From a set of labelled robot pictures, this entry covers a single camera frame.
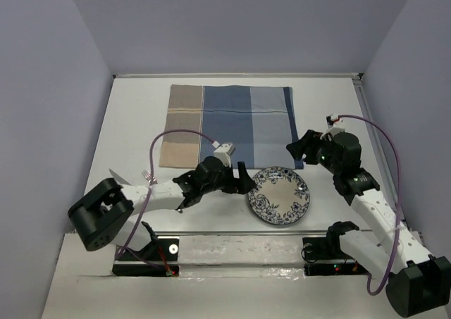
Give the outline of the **blue floral plate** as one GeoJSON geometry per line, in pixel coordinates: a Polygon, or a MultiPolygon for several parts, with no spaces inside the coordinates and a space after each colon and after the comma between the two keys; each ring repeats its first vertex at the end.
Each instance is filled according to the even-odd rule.
{"type": "Polygon", "coordinates": [[[268,167],[257,172],[256,187],[247,194],[247,203],[256,217],[275,226],[288,226],[301,220],[309,210],[310,193],[295,171],[268,167]]]}

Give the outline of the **blue patchwork cloth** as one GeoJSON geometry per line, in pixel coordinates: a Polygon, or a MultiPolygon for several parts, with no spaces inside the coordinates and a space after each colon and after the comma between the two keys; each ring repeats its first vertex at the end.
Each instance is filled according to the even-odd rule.
{"type": "Polygon", "coordinates": [[[301,169],[286,146],[298,139],[291,87],[171,85],[159,165],[194,168],[212,141],[235,146],[249,169],[301,169]]]}

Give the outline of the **black-handled fork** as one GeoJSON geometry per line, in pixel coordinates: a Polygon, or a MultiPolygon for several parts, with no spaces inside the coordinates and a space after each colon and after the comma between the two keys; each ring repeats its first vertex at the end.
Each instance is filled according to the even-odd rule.
{"type": "Polygon", "coordinates": [[[169,180],[158,183],[148,170],[142,172],[149,183],[149,191],[142,205],[142,212],[156,210],[175,210],[184,200],[183,191],[178,184],[169,180]]]}

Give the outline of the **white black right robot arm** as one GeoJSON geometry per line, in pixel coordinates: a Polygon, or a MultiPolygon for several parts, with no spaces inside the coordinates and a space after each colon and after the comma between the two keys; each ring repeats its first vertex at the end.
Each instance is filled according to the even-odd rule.
{"type": "Polygon", "coordinates": [[[434,256],[397,219],[377,181],[362,168],[362,148],[355,135],[323,135],[308,130],[286,149],[296,161],[328,170],[335,190],[378,240],[373,244],[351,221],[336,222],[321,244],[313,245],[312,252],[352,257],[371,278],[381,281],[390,305],[403,318],[449,303],[449,260],[434,256]]]}

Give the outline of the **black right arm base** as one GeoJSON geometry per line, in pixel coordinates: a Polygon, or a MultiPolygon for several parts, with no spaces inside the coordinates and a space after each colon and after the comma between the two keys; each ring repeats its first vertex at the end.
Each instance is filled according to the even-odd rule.
{"type": "Polygon", "coordinates": [[[336,222],[328,227],[322,237],[305,237],[302,240],[301,258],[307,277],[367,275],[367,270],[351,256],[341,251],[339,238],[359,227],[351,221],[336,222]]]}

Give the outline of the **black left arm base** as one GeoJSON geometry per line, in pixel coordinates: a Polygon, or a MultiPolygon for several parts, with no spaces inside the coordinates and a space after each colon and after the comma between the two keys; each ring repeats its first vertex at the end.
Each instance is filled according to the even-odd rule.
{"type": "Polygon", "coordinates": [[[150,243],[140,251],[126,249],[115,260],[112,274],[116,277],[177,277],[179,275],[179,237],[158,236],[152,227],[142,221],[150,243]]]}

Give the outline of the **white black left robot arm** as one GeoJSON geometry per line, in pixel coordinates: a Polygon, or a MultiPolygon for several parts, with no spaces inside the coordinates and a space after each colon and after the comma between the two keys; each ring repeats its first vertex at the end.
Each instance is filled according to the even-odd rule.
{"type": "Polygon", "coordinates": [[[156,251],[150,212],[180,213],[198,204],[205,194],[247,194],[255,186],[243,162],[234,170],[209,156],[194,170],[151,186],[121,186],[113,178],[106,178],[69,208],[68,217],[87,251],[112,244],[148,259],[156,251]]]}

